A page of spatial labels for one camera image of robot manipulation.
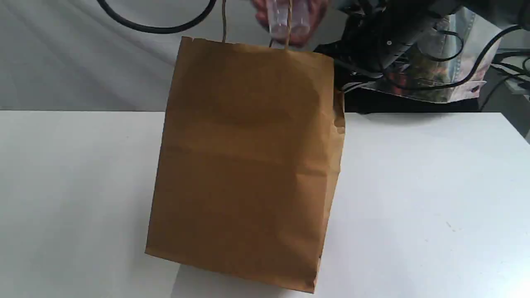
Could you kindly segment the person's left hand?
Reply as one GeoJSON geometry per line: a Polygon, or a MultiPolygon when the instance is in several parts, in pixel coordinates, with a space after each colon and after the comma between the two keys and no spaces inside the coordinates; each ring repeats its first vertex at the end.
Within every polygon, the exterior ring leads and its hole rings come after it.
{"type": "MultiPolygon", "coordinates": [[[[258,23],[269,32],[269,24],[267,21],[267,8],[265,5],[265,0],[252,0],[251,1],[254,8],[256,9],[255,18],[257,19],[258,23]]],[[[320,23],[322,22],[322,19],[324,18],[326,11],[329,7],[329,0],[309,0],[310,5],[310,22],[311,22],[311,28],[310,32],[306,36],[291,36],[291,18],[292,18],[292,6],[293,2],[292,0],[289,1],[289,13],[288,13],[288,34],[285,39],[273,39],[274,41],[278,43],[284,44],[286,39],[289,39],[289,44],[291,46],[295,47],[301,47],[305,45],[313,36],[314,32],[316,32],[316,29],[319,27],[320,23]]]]}

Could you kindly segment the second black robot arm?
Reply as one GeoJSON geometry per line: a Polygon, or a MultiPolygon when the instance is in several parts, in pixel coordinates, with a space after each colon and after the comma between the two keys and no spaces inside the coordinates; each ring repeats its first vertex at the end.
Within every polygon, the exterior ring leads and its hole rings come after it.
{"type": "Polygon", "coordinates": [[[351,15],[342,38],[316,47],[348,71],[354,83],[386,79],[401,90],[422,92],[459,87],[471,81],[489,50],[503,36],[529,30],[528,0],[387,0],[366,15],[351,15]],[[393,81],[389,69],[417,41],[446,16],[461,8],[501,28],[482,49],[469,74],[460,81],[431,87],[408,87],[393,81]]]}

